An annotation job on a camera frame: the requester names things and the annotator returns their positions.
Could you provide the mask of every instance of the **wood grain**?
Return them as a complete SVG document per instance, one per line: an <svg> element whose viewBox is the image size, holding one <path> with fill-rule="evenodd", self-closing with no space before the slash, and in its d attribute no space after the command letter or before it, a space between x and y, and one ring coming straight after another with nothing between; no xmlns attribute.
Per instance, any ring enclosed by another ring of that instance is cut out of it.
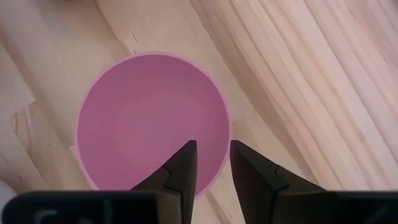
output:
<svg viewBox="0 0 398 224"><path fill-rule="evenodd" d="M12 127L50 189L91 189L74 155L62 145L37 103L13 114Z"/></svg>
<svg viewBox="0 0 398 224"><path fill-rule="evenodd" d="M393 1L192 3L253 107L323 187L397 187Z"/></svg>
<svg viewBox="0 0 398 224"><path fill-rule="evenodd" d="M398 184L395 0L0 1L0 179L89 189L73 152L80 102L131 54L209 72L233 138L328 189ZM227 163L193 223L243 223Z"/></svg>
<svg viewBox="0 0 398 224"><path fill-rule="evenodd" d="M2 1L0 34L60 139L71 146L85 91L126 56L95 3Z"/></svg>

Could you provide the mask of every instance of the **wooden surface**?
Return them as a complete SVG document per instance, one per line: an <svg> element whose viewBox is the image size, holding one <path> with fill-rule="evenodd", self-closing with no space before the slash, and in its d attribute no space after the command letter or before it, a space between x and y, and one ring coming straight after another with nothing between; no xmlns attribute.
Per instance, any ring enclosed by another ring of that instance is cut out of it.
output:
<svg viewBox="0 0 398 224"><path fill-rule="evenodd" d="M0 1L0 178L19 193L87 189L69 150L84 92L115 62L156 50L209 71L233 137L276 163L328 189L394 189L396 4ZM193 222L243 223L229 164Z"/></svg>
<svg viewBox="0 0 398 224"><path fill-rule="evenodd" d="M396 1L192 2L253 107L320 185L398 187Z"/></svg>

